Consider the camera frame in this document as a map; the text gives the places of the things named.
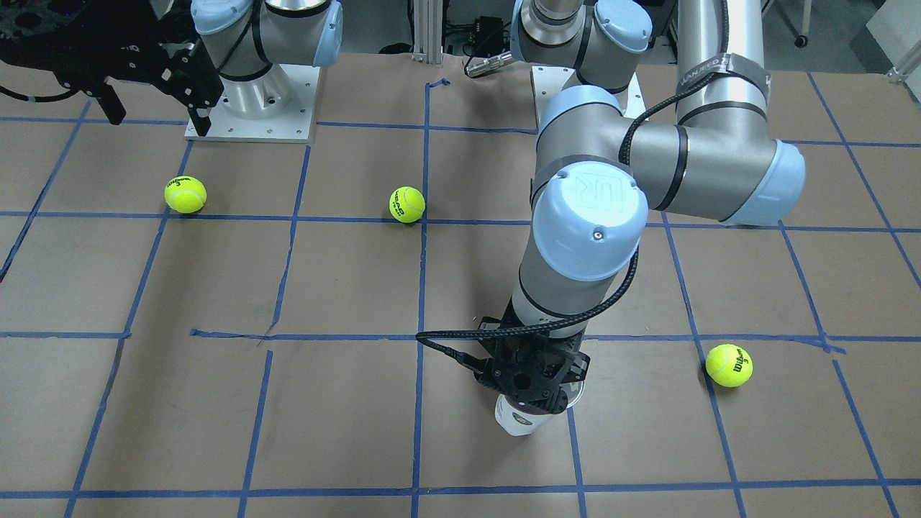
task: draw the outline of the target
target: floor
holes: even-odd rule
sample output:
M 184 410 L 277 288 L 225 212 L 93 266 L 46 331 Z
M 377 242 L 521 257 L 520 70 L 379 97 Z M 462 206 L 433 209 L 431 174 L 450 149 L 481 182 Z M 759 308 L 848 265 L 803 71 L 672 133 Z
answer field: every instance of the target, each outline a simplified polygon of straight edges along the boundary
M 495 393 L 414 342 L 499 316 L 528 235 L 529 68 L 460 70 L 343 55 L 309 147 L 187 142 L 138 85 L 117 127 L 85 98 L 1 99 L 0 516 L 921 515 L 905 88 L 776 72 L 798 205 L 764 228 L 651 213 L 634 286 L 589 325 L 582 401 L 513 438 Z M 638 75 L 673 92 L 673 66 Z M 207 185 L 201 213 L 164 205 L 177 174 Z M 405 184 L 429 204 L 413 225 L 386 214 Z M 738 389 L 700 370 L 725 342 L 755 364 Z

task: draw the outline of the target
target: light blue joint cap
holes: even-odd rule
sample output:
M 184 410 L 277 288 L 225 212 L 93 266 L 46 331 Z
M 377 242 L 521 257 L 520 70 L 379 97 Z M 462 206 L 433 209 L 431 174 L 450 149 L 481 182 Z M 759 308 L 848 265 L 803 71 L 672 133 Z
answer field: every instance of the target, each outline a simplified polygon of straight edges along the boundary
M 754 193 L 724 223 L 775 225 L 799 200 L 806 182 L 806 160 L 792 144 L 777 141 L 774 161 Z
M 253 0 L 192 0 L 195 31 L 203 36 L 220 32 L 250 12 Z
M 541 256 L 560 275 L 608 278 L 630 262 L 649 216 L 646 195 L 624 170 L 596 161 L 562 168 L 534 206 Z
M 336 0 L 326 13 L 326 25 L 320 34 L 320 44 L 313 56 L 313 66 L 333 66 L 339 59 L 343 44 L 343 6 Z
M 621 111 L 621 103 L 617 102 L 617 98 L 604 88 L 598 88 L 593 85 L 569 87 L 556 94 L 547 103 L 547 107 L 543 110 L 541 127 L 538 129 L 537 137 L 541 138 L 543 130 L 554 119 L 583 104 L 607 104 L 608 106 L 613 106 L 618 112 Z
M 598 0 L 595 19 L 602 31 L 621 48 L 639 54 L 652 37 L 652 19 L 633 0 Z
M 519 61 L 527 62 L 528 60 L 521 53 L 521 41 L 519 41 L 521 37 L 519 35 L 521 27 L 519 20 L 521 20 L 521 4 L 523 2 L 524 0 L 515 0 L 515 8 L 512 10 L 512 24 L 509 26 L 511 29 L 508 32 L 511 35 L 509 37 L 509 50 L 512 52 L 512 57 Z

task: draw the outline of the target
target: yellow tennis ball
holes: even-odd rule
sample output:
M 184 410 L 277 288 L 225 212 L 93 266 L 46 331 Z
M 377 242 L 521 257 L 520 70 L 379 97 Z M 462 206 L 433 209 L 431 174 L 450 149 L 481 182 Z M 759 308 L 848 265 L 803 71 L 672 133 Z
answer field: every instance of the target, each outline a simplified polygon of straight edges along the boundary
M 706 373 L 724 387 L 738 387 L 752 377 L 752 357 L 745 349 L 723 344 L 706 355 Z
M 397 221 L 412 223 L 426 211 L 426 199 L 414 187 L 401 187 L 391 194 L 390 208 Z
M 202 209 L 208 193 L 204 185 L 193 177 L 177 176 L 167 183 L 163 197 L 169 208 L 181 214 L 191 214 Z

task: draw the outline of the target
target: blue joint cover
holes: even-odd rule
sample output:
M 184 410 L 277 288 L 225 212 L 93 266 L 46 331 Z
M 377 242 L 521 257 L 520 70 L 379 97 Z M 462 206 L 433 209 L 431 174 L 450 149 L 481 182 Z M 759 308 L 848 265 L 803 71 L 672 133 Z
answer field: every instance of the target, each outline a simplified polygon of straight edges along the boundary
M 512 57 L 519 61 L 527 62 L 524 58 L 524 55 L 521 53 L 521 42 L 519 41 L 519 27 L 521 23 L 521 4 L 524 0 L 515 0 L 515 8 L 512 9 L 512 24 L 509 26 L 508 33 L 511 35 L 509 39 L 509 50 L 512 52 Z
M 560 275 L 608 278 L 630 262 L 649 205 L 636 181 L 611 164 L 586 160 L 562 168 L 534 206 L 534 242 Z
M 326 14 L 326 24 L 320 35 L 317 53 L 313 56 L 313 66 L 333 66 L 339 59 L 339 48 L 343 44 L 343 6 L 339 0 L 330 4 Z
M 583 104 L 607 104 L 613 106 L 618 112 L 621 111 L 621 103 L 604 88 L 593 85 L 577 85 L 570 87 L 556 94 L 554 98 L 550 99 L 550 102 L 547 103 L 547 107 L 543 110 L 541 127 L 538 128 L 537 137 L 541 138 L 543 130 L 546 129 L 554 119 Z
M 724 223 L 774 225 L 799 200 L 806 182 L 806 160 L 792 144 L 777 141 L 771 167 L 744 204 Z
M 646 50 L 652 37 L 652 19 L 633 0 L 599 0 L 595 19 L 601 31 L 618 46 L 639 54 Z
M 192 0 L 195 31 L 207 36 L 230 27 L 250 11 L 252 2 L 253 0 Z

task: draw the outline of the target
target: metal base plate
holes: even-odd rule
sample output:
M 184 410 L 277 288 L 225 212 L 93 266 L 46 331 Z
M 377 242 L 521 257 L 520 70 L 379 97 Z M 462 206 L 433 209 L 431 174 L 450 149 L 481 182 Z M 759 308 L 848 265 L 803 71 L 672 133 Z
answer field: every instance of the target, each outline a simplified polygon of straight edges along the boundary
M 186 127 L 187 140 L 217 142 L 288 142 L 306 144 L 313 127 L 313 114 L 320 85 L 320 69 L 304 65 L 280 65 L 291 81 L 295 97 L 286 111 L 267 119 L 243 119 L 219 103 L 211 110 L 211 129 L 198 136 L 192 121 Z
M 537 113 L 537 125 L 541 126 L 541 115 L 547 108 L 550 99 L 560 93 L 563 85 L 575 73 L 572 68 L 561 68 L 558 66 L 532 66 L 530 68 L 531 84 L 534 87 L 534 110 Z M 624 117 L 635 119 L 646 111 L 646 104 L 643 101 L 643 93 L 639 89 L 639 80 L 636 74 L 630 79 L 630 85 L 626 90 L 614 95 L 621 108 L 624 110 Z

